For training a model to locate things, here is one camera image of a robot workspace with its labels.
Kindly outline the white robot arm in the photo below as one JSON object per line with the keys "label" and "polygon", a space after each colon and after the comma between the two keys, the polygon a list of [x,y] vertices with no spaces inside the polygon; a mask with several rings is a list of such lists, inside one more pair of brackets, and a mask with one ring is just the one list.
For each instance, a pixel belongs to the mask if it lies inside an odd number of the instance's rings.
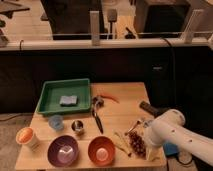
{"label": "white robot arm", "polygon": [[151,148],[159,148],[168,141],[213,166],[213,139],[184,128],[184,124],[184,115],[176,109],[169,109],[145,128],[144,141]]}

